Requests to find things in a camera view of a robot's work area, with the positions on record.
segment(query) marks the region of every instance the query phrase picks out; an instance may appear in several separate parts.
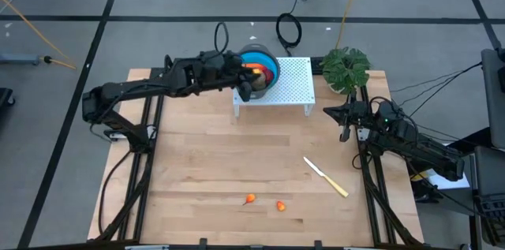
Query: white pegboard rack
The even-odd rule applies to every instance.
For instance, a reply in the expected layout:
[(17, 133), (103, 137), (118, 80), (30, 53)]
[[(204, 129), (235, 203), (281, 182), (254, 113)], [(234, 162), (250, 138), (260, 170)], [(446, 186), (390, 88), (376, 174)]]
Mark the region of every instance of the white pegboard rack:
[(316, 103), (310, 58), (277, 58), (277, 61), (281, 72), (279, 79), (262, 98), (245, 103), (234, 89), (236, 118), (240, 115), (240, 106), (300, 105), (304, 107), (305, 116), (310, 115)]

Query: green plant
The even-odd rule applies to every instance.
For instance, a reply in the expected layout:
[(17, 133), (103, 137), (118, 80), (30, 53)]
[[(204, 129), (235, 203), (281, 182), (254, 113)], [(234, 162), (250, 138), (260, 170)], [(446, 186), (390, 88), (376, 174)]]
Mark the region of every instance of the green plant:
[(370, 77), (365, 72), (370, 69), (370, 62), (358, 49), (349, 50), (349, 47), (344, 47), (330, 50), (320, 65), (326, 82), (333, 90), (344, 95), (364, 86)]

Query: wooden tabletop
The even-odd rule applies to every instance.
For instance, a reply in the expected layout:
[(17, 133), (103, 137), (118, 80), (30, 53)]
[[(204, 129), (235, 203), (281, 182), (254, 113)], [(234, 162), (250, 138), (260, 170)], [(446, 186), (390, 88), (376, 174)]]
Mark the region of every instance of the wooden tabletop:
[[(132, 69), (128, 80), (149, 73)], [(389, 98), (385, 73), (369, 73), (369, 96)], [(230, 89), (166, 98), (140, 242), (198, 244), (206, 237), (209, 244), (226, 245), (302, 246), (322, 240), (325, 246), (373, 246), (361, 171), (351, 166), (356, 138), (352, 132), (340, 143), (341, 128), (323, 112), (346, 97), (332, 92), (321, 76), (314, 77), (314, 88), (316, 105), (308, 118), (302, 106), (243, 106), (236, 119)], [(120, 114), (139, 123), (143, 105), (143, 99), (123, 102)], [(127, 150), (125, 140), (111, 145), (104, 178)], [(349, 196), (340, 196), (303, 156)], [(131, 162), (132, 156), (107, 186), (104, 226), (124, 203)], [(385, 154), (382, 163), (391, 208), (423, 241), (405, 162)], [(248, 193), (255, 193), (256, 201), (242, 206)], [(277, 211), (278, 200), (284, 212)], [(383, 221), (382, 212), (377, 216)], [(97, 217), (96, 208), (90, 238), (98, 236)]]

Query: knife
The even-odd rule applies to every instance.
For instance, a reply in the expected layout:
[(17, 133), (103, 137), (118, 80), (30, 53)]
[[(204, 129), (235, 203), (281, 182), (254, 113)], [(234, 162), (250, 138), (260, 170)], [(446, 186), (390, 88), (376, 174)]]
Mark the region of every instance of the knife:
[(349, 195), (349, 193), (346, 192), (346, 190), (344, 190), (337, 183), (335, 183), (331, 178), (329, 178), (326, 174), (324, 174), (323, 171), (321, 171), (319, 168), (317, 168), (317, 166), (315, 166), (314, 163), (312, 163), (309, 159), (307, 159), (305, 156), (303, 157), (303, 159), (305, 160), (305, 162), (307, 162), (307, 164), (309, 164), (310, 167), (312, 167), (314, 169), (314, 171), (316, 171), (316, 173), (319, 176), (326, 179), (326, 181), (328, 181), (328, 183), (330, 183), (330, 185), (333, 186), (333, 188), (335, 188), (335, 190), (337, 190), (337, 192), (339, 192), (340, 195), (342, 195), (344, 198), (346, 198)]

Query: black floor line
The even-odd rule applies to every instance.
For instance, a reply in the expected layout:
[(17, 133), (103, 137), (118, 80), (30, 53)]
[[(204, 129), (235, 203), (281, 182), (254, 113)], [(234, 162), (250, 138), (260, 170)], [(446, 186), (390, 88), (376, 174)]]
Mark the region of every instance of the black floor line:
[[(25, 15), (29, 21), (101, 21), (102, 16)], [(22, 21), (18, 15), (0, 15), (0, 21)]]
[(488, 16), (486, 15), (486, 12), (484, 11), (484, 8), (482, 7), (481, 1), (480, 0), (472, 0), (473, 6), (475, 6), (475, 10), (479, 14), (479, 18), (482, 20), (482, 24), (484, 25), (484, 29), (486, 31), (486, 34), (488, 34), (489, 41), (491, 42), (491, 45), (493, 48), (498, 48), (500, 47), (498, 38), (496, 38), (496, 33), (493, 30), (491, 23), (489, 22)]
[(33, 233), (35, 232), (37, 222), (39, 221), (40, 213), (42, 212), (43, 205), (47, 198), (47, 193), (53, 181), (54, 174), (56, 173), (56, 168), (58, 167), (59, 160), (62, 156), (63, 148), (65, 146), (66, 139), (70, 132), (70, 127), (72, 126), (73, 119), (77, 112), (77, 107), (79, 106), (80, 97), (84, 90), (84, 85), (88, 79), (89, 71), (91, 70), (93, 60), (96, 56), (96, 51), (98, 50), (100, 41), (105, 30), (105, 25), (107, 24), (107, 18), (112, 10), (112, 5), (114, 0), (107, 0), (105, 9), (103, 10), (102, 19), (96, 29), (95, 37), (93, 38), (91, 47), (89, 48), (88, 56), (80, 72), (79, 80), (77, 81), (76, 89), (73, 92), (72, 100), (70, 101), (69, 109), (66, 112), (65, 120), (63, 121), (62, 129), (54, 145), (53, 153), (50, 157), (49, 163), (47, 164), (46, 172), (44, 173), (42, 183), (40, 184), (39, 191), (33, 203), (32, 209), (30, 210), (30, 215), (28, 220), (24, 225), (23, 233), (17, 245), (18, 248), (27, 248), (32, 240)]
[[(101, 21), (101, 16), (47, 16), (27, 15), (30, 21)], [(115, 22), (276, 22), (278, 17), (153, 17), (153, 16), (110, 16), (107, 21)], [(297, 17), (302, 23), (340, 23), (342, 17)], [(16, 15), (0, 15), (0, 21), (21, 21)], [(347, 17), (352, 24), (480, 24), (480, 18), (452, 17)], [(491, 24), (505, 24), (505, 19), (488, 20)]]

